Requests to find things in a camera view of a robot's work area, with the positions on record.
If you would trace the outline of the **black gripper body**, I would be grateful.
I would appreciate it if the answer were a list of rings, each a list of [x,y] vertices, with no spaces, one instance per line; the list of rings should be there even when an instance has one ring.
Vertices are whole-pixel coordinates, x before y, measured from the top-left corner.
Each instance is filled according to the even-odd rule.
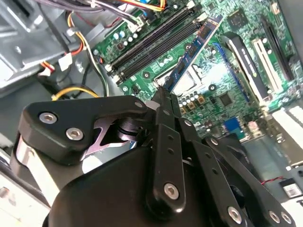
[[[184,164],[185,209],[168,219],[146,203],[153,151],[135,148],[68,183],[48,214],[48,227],[220,227],[214,205],[198,184],[198,171]]]

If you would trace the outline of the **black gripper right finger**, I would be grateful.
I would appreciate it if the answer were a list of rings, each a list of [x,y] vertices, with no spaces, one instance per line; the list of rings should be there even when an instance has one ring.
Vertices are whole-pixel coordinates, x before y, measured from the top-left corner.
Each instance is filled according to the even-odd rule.
[[[181,117],[176,95],[170,98],[186,151],[202,175],[210,225],[294,227],[291,215],[235,157],[234,148],[214,137],[201,139],[193,124]]]

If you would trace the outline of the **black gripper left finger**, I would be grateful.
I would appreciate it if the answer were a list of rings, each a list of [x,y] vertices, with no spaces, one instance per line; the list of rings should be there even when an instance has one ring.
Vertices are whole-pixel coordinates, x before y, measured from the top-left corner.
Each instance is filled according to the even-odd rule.
[[[147,206],[152,214],[179,214],[186,189],[171,95],[159,88],[148,103],[135,96],[32,103],[20,117],[14,162],[29,170],[52,207],[74,179],[135,148],[149,148]]]

